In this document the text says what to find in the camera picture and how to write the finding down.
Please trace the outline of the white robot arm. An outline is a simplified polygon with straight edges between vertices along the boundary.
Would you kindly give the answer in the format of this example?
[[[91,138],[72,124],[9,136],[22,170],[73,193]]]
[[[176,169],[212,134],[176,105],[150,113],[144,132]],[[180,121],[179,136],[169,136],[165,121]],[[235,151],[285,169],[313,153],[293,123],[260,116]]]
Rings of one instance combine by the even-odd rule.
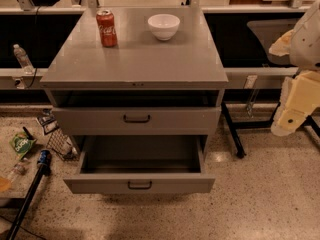
[[[288,55],[297,66],[295,77],[286,77],[271,132],[276,136],[294,133],[320,106],[320,1],[314,2],[292,30],[269,48],[272,55]]]

